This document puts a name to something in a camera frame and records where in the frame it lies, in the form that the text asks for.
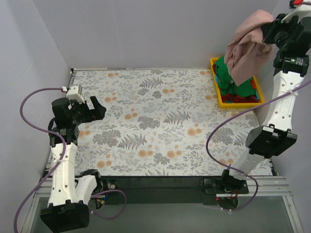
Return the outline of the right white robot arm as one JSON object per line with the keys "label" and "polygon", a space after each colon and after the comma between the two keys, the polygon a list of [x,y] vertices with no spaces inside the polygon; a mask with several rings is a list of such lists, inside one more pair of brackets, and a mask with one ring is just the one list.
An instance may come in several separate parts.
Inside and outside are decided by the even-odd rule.
{"label": "right white robot arm", "polygon": [[292,132],[292,114],[297,91],[302,88],[309,67],[311,18],[280,14],[273,22],[261,25],[259,32],[262,45],[278,48],[269,111],[264,123],[249,132],[246,150],[237,161],[226,165],[219,178],[203,179],[206,194],[238,194],[259,163],[281,155],[297,141]]}

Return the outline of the pink t shirt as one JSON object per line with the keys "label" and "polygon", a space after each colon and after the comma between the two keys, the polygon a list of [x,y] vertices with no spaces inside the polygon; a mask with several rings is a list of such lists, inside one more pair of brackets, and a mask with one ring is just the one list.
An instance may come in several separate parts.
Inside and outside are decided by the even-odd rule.
{"label": "pink t shirt", "polygon": [[263,42],[261,26],[273,22],[273,16],[257,10],[236,30],[226,47],[224,63],[236,86],[256,75],[273,54],[273,46]]}

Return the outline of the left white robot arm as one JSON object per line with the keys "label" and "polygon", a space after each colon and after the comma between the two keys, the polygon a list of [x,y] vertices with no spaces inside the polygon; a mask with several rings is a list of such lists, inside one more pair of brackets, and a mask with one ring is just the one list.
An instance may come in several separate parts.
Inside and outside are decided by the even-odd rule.
{"label": "left white robot arm", "polygon": [[102,120],[106,113],[95,96],[90,98],[93,109],[86,102],[67,97],[52,102],[54,118],[50,146],[52,166],[52,190],[48,206],[40,212],[41,220],[54,233],[85,228],[89,225],[88,202],[93,194],[103,190],[98,170],[89,169],[75,175],[75,156],[78,149],[79,125]]}

